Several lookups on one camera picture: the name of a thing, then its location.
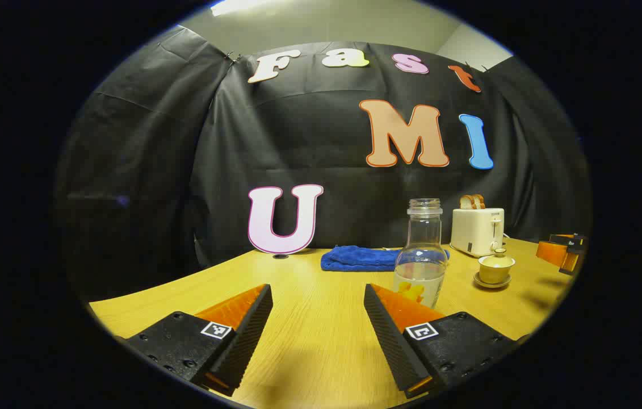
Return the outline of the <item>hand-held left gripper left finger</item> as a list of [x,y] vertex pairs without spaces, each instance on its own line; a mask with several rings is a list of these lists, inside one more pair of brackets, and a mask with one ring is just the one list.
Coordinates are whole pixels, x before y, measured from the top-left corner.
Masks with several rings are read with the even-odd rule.
[[262,284],[197,314],[174,311],[127,337],[126,345],[163,370],[230,397],[272,308],[271,286]]

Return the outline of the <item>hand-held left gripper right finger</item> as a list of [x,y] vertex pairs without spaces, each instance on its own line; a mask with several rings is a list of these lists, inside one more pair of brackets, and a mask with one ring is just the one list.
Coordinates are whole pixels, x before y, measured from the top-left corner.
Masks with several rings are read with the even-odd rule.
[[468,312],[445,316],[372,283],[365,286],[364,308],[407,398],[450,391],[520,344]]

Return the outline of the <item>cream teacup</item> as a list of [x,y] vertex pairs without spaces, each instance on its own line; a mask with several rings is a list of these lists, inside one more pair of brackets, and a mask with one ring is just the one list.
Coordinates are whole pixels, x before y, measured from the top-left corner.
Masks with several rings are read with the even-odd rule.
[[512,266],[508,267],[500,267],[500,266],[489,266],[487,264],[484,264],[484,261],[486,260],[486,256],[479,258],[477,261],[479,263],[479,272],[481,275],[481,279],[484,280],[485,282],[489,283],[495,283],[495,282],[501,282],[505,280],[505,278],[510,274],[510,271],[513,266],[516,264],[515,263]]

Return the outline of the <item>clear glass water bottle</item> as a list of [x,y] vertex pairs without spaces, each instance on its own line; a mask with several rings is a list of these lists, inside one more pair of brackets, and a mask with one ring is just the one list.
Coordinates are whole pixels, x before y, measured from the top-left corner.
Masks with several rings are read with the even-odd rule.
[[411,199],[407,213],[407,241],[397,254],[392,290],[433,309],[450,259],[441,246],[440,199]]

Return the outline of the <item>cream saucer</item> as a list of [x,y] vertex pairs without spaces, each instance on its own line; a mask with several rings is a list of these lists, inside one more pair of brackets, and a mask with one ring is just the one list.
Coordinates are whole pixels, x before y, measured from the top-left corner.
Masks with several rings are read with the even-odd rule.
[[501,282],[489,283],[489,282],[485,282],[484,280],[481,279],[480,272],[476,272],[476,274],[474,274],[474,276],[473,276],[473,281],[474,281],[474,283],[476,283],[476,285],[479,285],[479,286],[487,288],[487,289],[500,289],[500,288],[503,288],[503,287],[506,287],[507,285],[509,285],[510,282],[512,281],[512,277],[510,275],[508,275],[505,278],[505,280],[503,280]]

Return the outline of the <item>blue towel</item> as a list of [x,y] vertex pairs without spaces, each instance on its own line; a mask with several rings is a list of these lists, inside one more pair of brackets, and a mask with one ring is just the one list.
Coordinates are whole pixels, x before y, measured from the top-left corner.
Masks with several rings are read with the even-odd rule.
[[450,260],[448,249],[371,249],[355,245],[336,246],[321,257],[321,269],[335,272],[399,272],[430,268],[443,271]]

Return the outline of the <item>cream toaster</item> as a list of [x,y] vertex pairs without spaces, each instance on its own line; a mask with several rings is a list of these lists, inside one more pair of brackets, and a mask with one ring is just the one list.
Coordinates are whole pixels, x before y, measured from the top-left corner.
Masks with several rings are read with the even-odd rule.
[[505,210],[502,208],[455,209],[450,246],[481,258],[504,246]]

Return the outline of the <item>black backdrop cloth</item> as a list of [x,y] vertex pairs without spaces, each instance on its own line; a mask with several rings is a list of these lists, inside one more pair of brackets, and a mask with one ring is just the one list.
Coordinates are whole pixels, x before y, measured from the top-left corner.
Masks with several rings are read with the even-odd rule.
[[176,27],[129,55],[90,93],[56,183],[64,262],[101,301],[250,251],[249,193],[282,189],[273,229],[291,235],[314,184],[313,248],[399,247],[406,204],[451,209],[481,194],[505,232],[591,235],[580,137],[515,57],[486,72],[393,45],[334,41],[232,60]]

